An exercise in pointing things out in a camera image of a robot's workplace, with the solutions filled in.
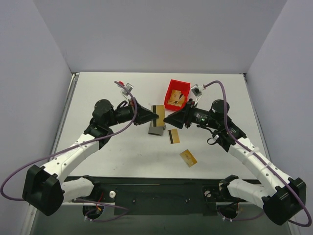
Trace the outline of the grey card holder wallet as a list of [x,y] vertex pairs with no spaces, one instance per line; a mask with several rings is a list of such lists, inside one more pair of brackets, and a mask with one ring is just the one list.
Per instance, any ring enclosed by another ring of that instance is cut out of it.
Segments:
[[148,134],[154,135],[154,136],[162,136],[164,133],[164,130],[166,129],[166,126],[154,126],[154,122],[150,122]]

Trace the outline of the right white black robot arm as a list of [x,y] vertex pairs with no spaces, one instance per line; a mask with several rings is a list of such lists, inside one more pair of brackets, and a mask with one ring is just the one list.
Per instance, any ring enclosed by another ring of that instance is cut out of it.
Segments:
[[248,183],[230,175],[219,183],[219,196],[223,200],[240,198],[263,209],[275,224],[283,225],[300,212],[306,202],[306,184],[301,178],[293,179],[282,172],[251,142],[247,135],[228,116],[229,104],[215,100],[210,110],[197,108],[190,99],[185,106],[164,119],[179,129],[196,124],[209,130],[212,139],[228,154],[239,160],[259,181]]

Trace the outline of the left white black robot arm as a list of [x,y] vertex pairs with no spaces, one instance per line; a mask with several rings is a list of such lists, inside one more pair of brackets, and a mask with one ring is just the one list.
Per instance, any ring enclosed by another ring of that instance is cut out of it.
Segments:
[[136,100],[116,109],[107,100],[96,102],[89,126],[69,148],[42,166],[33,165],[26,173],[22,198],[46,216],[54,214],[65,201],[85,197],[94,202],[101,190],[85,178],[65,182],[67,176],[87,157],[108,143],[114,132],[112,126],[130,121],[141,125],[159,116],[142,107]]

